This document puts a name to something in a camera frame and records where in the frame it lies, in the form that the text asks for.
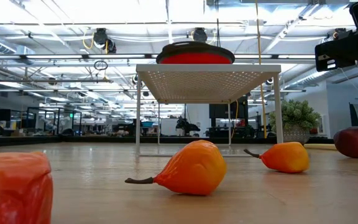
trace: white table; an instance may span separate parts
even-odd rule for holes
[[[158,133],[160,132],[160,103],[209,103],[230,104],[273,78],[277,142],[283,142],[283,124],[280,104],[278,74],[280,65],[136,65],[137,113],[136,154],[137,156],[172,156],[166,154],[140,153],[140,98],[141,82],[144,82],[158,101]],[[229,128],[229,145],[231,129]]]

